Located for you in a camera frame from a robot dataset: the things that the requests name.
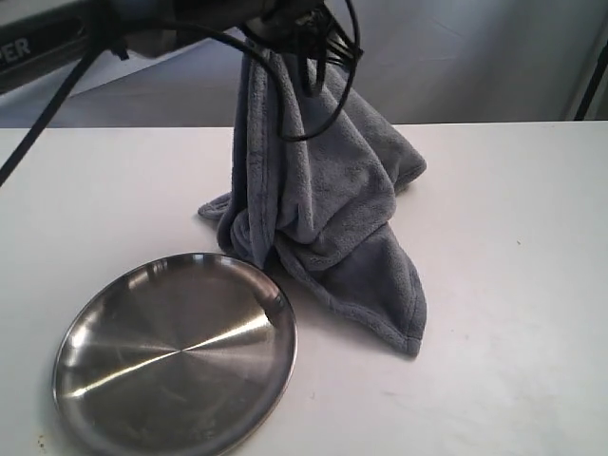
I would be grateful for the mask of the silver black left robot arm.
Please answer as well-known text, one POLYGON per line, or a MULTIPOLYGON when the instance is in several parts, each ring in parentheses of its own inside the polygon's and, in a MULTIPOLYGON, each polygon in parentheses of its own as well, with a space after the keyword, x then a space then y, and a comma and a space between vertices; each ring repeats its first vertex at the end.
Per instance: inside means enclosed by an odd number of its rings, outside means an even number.
POLYGON ((322 1, 4 1, 1 91, 7 93, 84 56, 99 39, 131 22, 167 20, 216 31, 240 29, 279 53, 350 67, 360 38, 322 1))

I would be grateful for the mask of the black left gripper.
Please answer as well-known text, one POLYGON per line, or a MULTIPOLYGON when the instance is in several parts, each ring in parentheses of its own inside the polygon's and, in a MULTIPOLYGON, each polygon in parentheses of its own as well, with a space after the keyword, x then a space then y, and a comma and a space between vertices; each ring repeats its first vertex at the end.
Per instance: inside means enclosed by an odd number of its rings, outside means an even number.
POLYGON ((275 53, 342 67, 358 63, 363 55, 360 41, 344 30, 323 1, 278 1, 269 12, 239 29, 249 40, 275 53))

